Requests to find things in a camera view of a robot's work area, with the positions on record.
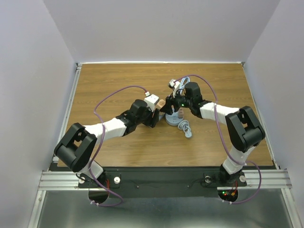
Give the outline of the small pink plug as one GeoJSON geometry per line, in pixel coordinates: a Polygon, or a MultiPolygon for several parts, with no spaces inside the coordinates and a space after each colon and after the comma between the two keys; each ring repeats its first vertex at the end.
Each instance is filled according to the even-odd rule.
{"type": "Polygon", "coordinates": [[[178,111],[178,118],[183,118],[184,117],[184,110],[183,109],[180,109],[178,111]]]}

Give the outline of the orange cube socket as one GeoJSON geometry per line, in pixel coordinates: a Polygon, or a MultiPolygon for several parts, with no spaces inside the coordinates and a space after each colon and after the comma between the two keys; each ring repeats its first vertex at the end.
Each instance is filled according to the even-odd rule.
{"type": "Polygon", "coordinates": [[[165,100],[161,99],[161,100],[159,100],[159,102],[157,103],[155,108],[161,110],[165,106],[165,104],[166,104],[165,100]]]}

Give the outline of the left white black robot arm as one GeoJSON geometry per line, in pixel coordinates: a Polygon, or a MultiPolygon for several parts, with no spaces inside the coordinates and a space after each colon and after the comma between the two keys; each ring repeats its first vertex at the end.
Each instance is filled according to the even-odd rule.
{"type": "Polygon", "coordinates": [[[91,158],[93,149],[106,140],[123,137],[144,124],[154,128],[159,120],[160,110],[155,108],[159,98],[155,95],[144,100],[136,99],[130,109],[110,121],[83,126],[71,125],[54,149],[54,154],[74,173],[89,177],[95,187],[105,184],[103,168],[91,158]]]}

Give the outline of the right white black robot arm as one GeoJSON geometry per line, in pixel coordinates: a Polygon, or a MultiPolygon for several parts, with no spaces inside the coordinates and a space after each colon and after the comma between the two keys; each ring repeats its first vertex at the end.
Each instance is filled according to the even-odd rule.
{"type": "Polygon", "coordinates": [[[226,107],[205,100],[196,82],[180,87],[179,82],[173,79],[169,88],[173,92],[166,97],[162,112],[173,114],[180,108],[188,108],[198,118],[213,120],[217,125],[227,127],[232,147],[226,151],[227,158],[220,166],[218,179],[221,184],[230,185],[242,171],[249,154],[266,136],[253,109],[249,106],[226,107]]]}

